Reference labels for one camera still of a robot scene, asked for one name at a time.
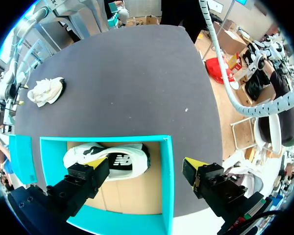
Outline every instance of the cardboard bottom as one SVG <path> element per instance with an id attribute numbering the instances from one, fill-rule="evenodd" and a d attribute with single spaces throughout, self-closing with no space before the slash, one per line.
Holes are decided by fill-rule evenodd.
<path id="1" fill-rule="evenodd" d="M 67 142 L 67 149 L 84 142 Z M 132 142 L 101 142 L 114 147 Z M 161 156 L 158 142 L 143 142 L 150 153 L 150 168 L 128 180 L 104 182 L 94 199 L 85 205 L 100 210 L 126 214 L 162 214 Z"/>

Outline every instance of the red object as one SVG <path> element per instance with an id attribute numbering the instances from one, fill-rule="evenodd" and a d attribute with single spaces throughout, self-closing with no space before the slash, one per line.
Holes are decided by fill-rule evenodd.
<path id="1" fill-rule="evenodd" d="M 222 79 L 221 69 L 220 69 L 219 62 L 218 62 L 217 58 L 211 58 L 209 60 L 206 60 L 206 69 L 207 69 L 208 74 L 210 76 L 212 76 L 212 78 L 216 82 L 224 84 L 223 79 Z M 229 82 L 235 81 L 234 77 L 233 77 L 233 72 L 229 68 L 226 69 L 226 74 L 229 79 Z"/>
<path id="2" fill-rule="evenodd" d="M 246 221 L 246 219 L 244 217 L 239 217 L 235 222 L 234 224 L 231 226 L 230 229 L 233 229 L 235 228 L 236 226 L 238 226 L 240 223 Z"/>

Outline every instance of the white shoe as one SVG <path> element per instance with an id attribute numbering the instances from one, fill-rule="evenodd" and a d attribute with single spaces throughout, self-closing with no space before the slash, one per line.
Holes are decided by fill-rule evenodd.
<path id="1" fill-rule="evenodd" d="M 30 101 L 38 107 L 44 106 L 47 102 L 53 104 L 64 90 L 64 78 L 44 79 L 36 82 L 37 85 L 27 93 Z"/>
<path id="2" fill-rule="evenodd" d="M 150 167 L 148 149 L 142 143 L 124 144 L 106 148 L 96 142 L 85 143 L 67 151 L 63 158 L 65 168 L 74 163 L 88 164 L 107 157 L 110 174 L 106 181 L 126 180 L 143 174 Z"/>

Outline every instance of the table top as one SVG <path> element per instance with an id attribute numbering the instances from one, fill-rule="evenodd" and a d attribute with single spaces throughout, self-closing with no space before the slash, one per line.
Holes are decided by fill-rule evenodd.
<path id="1" fill-rule="evenodd" d="M 30 75 L 63 77 L 67 87 L 52 105 L 38 108 L 21 92 L 15 133 L 32 137 L 38 185 L 45 181 L 40 136 L 111 137 L 171 135 L 174 216 L 208 205 L 182 175 L 184 157 L 221 164 L 221 128 L 213 90 L 193 42 L 181 27 L 123 27 L 77 42 Z"/>

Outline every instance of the white chair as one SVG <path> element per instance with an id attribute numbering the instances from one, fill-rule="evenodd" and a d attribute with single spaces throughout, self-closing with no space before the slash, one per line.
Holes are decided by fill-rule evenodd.
<path id="1" fill-rule="evenodd" d="M 260 149 L 266 149 L 274 154 L 279 154 L 281 152 L 282 149 L 282 136 L 281 136 L 281 127 L 280 127 L 280 120 L 279 120 L 279 116 L 278 114 L 273 114 L 269 116 L 269 129 L 270 129 L 270 136 L 271 136 L 271 147 L 272 149 L 270 149 L 268 147 L 268 143 L 266 143 L 260 135 L 260 130 L 259 130 L 259 125 L 258 125 L 258 121 L 259 119 L 256 117 L 255 119 L 255 123 L 254 123 L 254 132 L 252 131 L 252 127 L 251 127 L 251 119 L 254 117 L 248 117 L 245 118 L 241 121 L 237 121 L 235 123 L 231 123 L 230 125 L 232 126 L 232 131 L 233 131 L 233 136 L 234 136 L 234 143 L 235 143 L 235 147 L 238 150 L 244 150 L 247 148 L 251 148 L 254 146 L 258 146 Z M 245 121 L 249 121 L 249 126 L 250 126 L 250 130 L 252 132 L 252 140 L 253 142 L 255 141 L 255 143 L 246 146 L 244 148 L 239 148 L 237 146 L 237 141 L 236 141 L 236 136 L 235 136 L 235 125 L 245 122 Z"/>

